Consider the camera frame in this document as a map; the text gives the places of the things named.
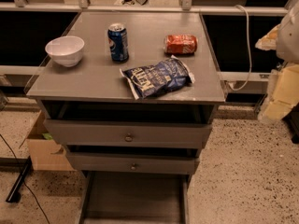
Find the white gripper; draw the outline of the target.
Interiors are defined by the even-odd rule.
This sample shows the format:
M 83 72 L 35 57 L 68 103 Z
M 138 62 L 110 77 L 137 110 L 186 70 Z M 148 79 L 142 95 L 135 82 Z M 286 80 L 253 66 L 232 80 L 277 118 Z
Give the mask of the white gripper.
M 278 24 L 260 38 L 255 47 L 277 49 L 277 56 L 291 63 L 280 71 L 272 70 L 267 95 L 258 114 L 260 122 L 275 122 L 286 117 L 299 103 L 299 2 Z

